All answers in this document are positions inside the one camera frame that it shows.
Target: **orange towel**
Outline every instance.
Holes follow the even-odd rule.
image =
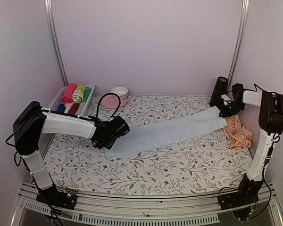
[[[234,115],[225,118],[227,126],[223,130],[231,136],[231,149],[237,147],[251,147],[251,140],[253,139],[253,133],[250,132],[244,126],[241,126],[241,121],[238,115]]]

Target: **green rolled towel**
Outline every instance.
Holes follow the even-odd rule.
[[[88,97],[89,97],[89,95],[90,95],[90,93],[91,93],[91,90],[92,89],[85,89],[85,91],[84,91],[84,98],[83,98],[83,100],[81,100],[79,103],[81,104],[81,103],[86,103],[86,101],[87,101],[87,99],[88,99]]]

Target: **pink rolled towel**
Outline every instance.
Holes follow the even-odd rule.
[[[72,102],[72,95],[76,89],[77,85],[74,83],[70,83],[64,93],[64,96],[61,100],[62,104],[69,104]]]

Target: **floral tablecloth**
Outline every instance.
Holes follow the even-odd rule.
[[[90,109],[95,114],[99,98]],[[118,113],[129,126],[173,120],[209,108],[209,97],[130,97]],[[106,120],[114,110],[100,108]],[[55,135],[45,156],[60,187],[108,194],[194,194],[236,187],[251,162],[246,148],[230,150],[222,129],[201,138],[108,160],[88,139]]]

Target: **white wall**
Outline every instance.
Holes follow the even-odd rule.
[[[283,0],[251,1],[245,32],[234,83],[240,82],[249,89],[256,83],[266,90],[283,93]],[[241,120],[255,132],[257,146],[258,109],[247,107]],[[283,134],[267,176],[272,180],[283,210]]]
[[[9,225],[23,165],[4,140],[32,100],[47,105],[62,87],[42,0],[0,0],[0,226]]]
[[[55,0],[69,81],[103,94],[210,95],[227,76],[241,0]]]

